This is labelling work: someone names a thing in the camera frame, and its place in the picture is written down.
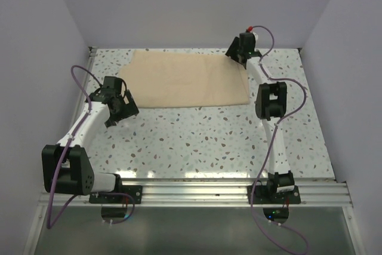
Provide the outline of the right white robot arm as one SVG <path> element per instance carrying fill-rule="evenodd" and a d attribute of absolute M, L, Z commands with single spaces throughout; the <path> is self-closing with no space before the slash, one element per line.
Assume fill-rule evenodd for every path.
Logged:
<path fill-rule="evenodd" d="M 287 84 L 271 80 L 270 73 L 260 64 L 262 54 L 255 50 L 258 36 L 249 27 L 235 37 L 226 56 L 241 64 L 258 84 L 255 114 L 264 127 L 268 143 L 266 155 L 267 184 L 265 194 L 271 202 L 281 202 L 295 188 L 287 160 L 284 136 L 279 122 L 287 111 Z"/>

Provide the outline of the beige cloth wrap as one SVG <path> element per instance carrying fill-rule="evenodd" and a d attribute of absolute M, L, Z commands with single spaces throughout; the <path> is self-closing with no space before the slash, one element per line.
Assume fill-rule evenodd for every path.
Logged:
<path fill-rule="evenodd" d="M 139 108 L 246 105 L 245 69 L 224 55 L 134 52 L 119 71 Z"/>

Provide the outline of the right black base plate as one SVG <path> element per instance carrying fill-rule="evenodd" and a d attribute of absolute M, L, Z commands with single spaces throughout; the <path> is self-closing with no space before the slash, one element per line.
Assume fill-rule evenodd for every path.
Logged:
<path fill-rule="evenodd" d="M 248 203 L 254 205 L 266 204 L 301 204 L 300 192 L 295 186 L 293 191 L 271 194 L 267 187 L 258 185 L 252 194 L 253 185 L 247 186 Z"/>

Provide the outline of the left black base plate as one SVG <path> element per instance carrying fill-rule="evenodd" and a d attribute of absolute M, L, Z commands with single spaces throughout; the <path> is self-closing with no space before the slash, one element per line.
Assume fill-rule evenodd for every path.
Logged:
<path fill-rule="evenodd" d="M 123 185 L 117 192 L 91 193 L 90 204 L 141 204 L 143 187 L 141 185 Z"/>

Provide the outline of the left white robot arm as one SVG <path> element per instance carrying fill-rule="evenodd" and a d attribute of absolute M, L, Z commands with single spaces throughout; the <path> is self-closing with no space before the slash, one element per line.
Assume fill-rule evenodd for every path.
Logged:
<path fill-rule="evenodd" d="M 89 195 L 102 192 L 110 202 L 119 202 L 124 188 L 113 173 L 96 173 L 87 155 L 92 140 L 102 128 L 138 115 L 138 107 L 126 82 L 115 76 L 104 78 L 103 85 L 91 93 L 88 106 L 69 132 L 54 145 L 42 150 L 45 190 L 51 194 Z"/>

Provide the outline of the aluminium rail frame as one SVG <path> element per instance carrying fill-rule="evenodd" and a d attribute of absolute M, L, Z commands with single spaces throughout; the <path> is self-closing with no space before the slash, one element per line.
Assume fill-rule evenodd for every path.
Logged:
<path fill-rule="evenodd" d="M 283 122 L 288 161 L 300 204 L 289 205 L 288 229 L 254 220 L 247 187 L 267 176 L 266 134 L 254 105 L 141 109 L 114 127 L 98 123 L 85 138 L 96 173 L 116 173 L 143 188 L 132 218 L 110 226 L 101 204 L 75 198 L 52 229 L 42 193 L 26 254 L 282 254 L 279 244 L 310 254 L 357 254 L 352 200 L 338 183 L 297 49 L 274 49 L 264 60 L 289 77 Z"/>

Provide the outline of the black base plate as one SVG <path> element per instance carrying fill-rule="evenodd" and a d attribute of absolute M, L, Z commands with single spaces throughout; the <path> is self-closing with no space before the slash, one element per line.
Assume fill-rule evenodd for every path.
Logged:
<path fill-rule="evenodd" d="M 254 205 L 266 204 L 301 204 L 300 192 L 295 186 L 293 191 L 271 194 L 267 187 L 258 185 L 252 194 L 253 185 L 247 186 L 248 203 Z"/>
<path fill-rule="evenodd" d="M 91 193 L 90 204 L 141 204 L 143 187 L 141 185 L 123 185 L 117 192 Z"/>

